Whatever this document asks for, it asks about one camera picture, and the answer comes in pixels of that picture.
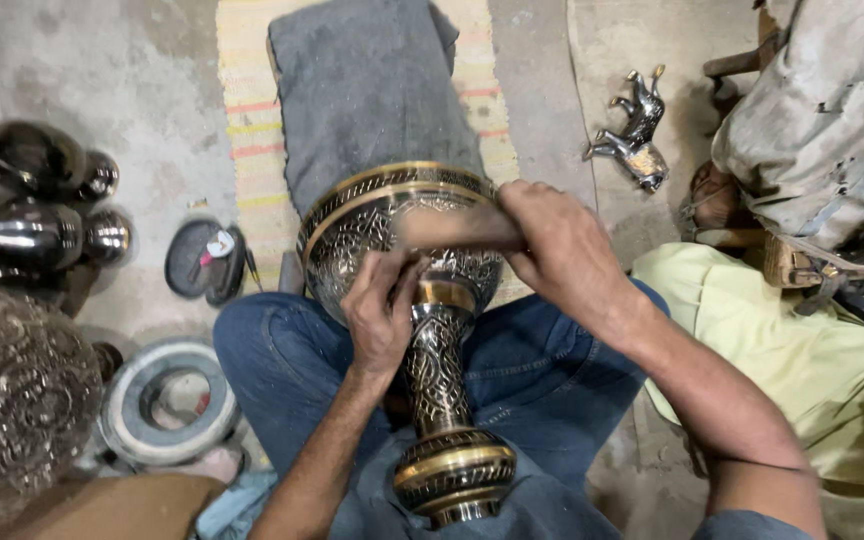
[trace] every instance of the man's right hand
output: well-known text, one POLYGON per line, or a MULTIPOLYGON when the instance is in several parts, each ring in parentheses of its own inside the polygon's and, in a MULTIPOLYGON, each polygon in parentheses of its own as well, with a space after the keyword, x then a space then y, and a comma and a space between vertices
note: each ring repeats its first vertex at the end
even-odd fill
POLYGON ((622 271, 598 217, 572 195, 524 179, 502 185, 499 203, 528 244, 528 251, 505 253, 515 275, 620 349, 641 310, 654 307, 622 271))

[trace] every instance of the grinding wheel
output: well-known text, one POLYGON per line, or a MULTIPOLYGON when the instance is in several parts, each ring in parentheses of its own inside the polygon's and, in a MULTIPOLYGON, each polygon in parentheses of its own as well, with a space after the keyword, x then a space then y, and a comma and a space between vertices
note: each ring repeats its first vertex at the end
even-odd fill
POLYGON ((139 350, 115 375, 102 402, 99 429, 120 458, 139 465, 167 466, 192 460, 233 429, 238 405, 219 358, 208 341, 175 337, 139 350), (208 381, 209 401, 191 423, 166 429, 152 417, 152 404, 170 376, 193 372, 208 381))

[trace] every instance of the engraved metal pot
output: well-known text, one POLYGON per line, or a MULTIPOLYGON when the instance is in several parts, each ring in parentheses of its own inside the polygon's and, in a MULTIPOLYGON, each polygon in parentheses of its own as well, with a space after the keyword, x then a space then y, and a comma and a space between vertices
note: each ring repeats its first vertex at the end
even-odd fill
POLYGON ((81 451, 101 386, 97 352, 68 317, 0 289, 0 524, 81 451))
MULTIPOLYGON (((432 161, 385 165, 349 178, 318 199, 302 221, 298 252, 312 295, 345 323, 340 301, 366 251, 389 251, 391 223, 416 208, 492 204, 491 181, 432 161)), ((516 453, 473 425, 461 345, 496 294, 502 257, 487 250, 430 251, 413 299, 413 334, 403 366, 418 442, 395 468, 402 505, 433 529, 498 514, 516 472, 516 453)))

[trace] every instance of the metal horse figurine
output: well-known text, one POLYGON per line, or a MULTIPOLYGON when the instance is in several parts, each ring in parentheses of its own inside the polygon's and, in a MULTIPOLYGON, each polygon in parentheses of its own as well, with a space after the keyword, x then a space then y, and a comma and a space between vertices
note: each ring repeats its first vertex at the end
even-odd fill
POLYGON ((618 158, 629 172, 638 180, 643 190, 655 193, 666 181, 669 167, 659 149, 652 144, 652 136, 659 126, 659 121, 666 113, 666 103, 659 95, 659 78, 666 71, 666 66, 660 65, 652 74, 652 90, 645 85, 642 74, 632 70, 626 81, 634 82, 632 94, 634 101, 624 97, 612 99, 613 107, 619 106, 629 115, 629 123, 617 135, 608 129, 599 130, 596 141, 606 140, 591 145, 583 158, 590 160, 593 156, 609 156, 618 158))

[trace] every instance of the hand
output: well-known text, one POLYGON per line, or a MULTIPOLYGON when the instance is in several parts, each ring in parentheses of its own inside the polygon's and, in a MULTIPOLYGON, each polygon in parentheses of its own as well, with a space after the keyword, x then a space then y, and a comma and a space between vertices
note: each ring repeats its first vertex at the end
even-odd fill
POLYGON ((409 264, 402 250, 366 253, 341 303, 355 348, 353 368, 390 380, 399 369, 412 336, 412 298, 428 263, 409 264))
POLYGON ((499 203, 529 248, 505 253, 515 275, 596 338, 613 347, 630 338, 647 297, 622 271, 598 217, 575 197, 524 179, 502 185, 499 203))

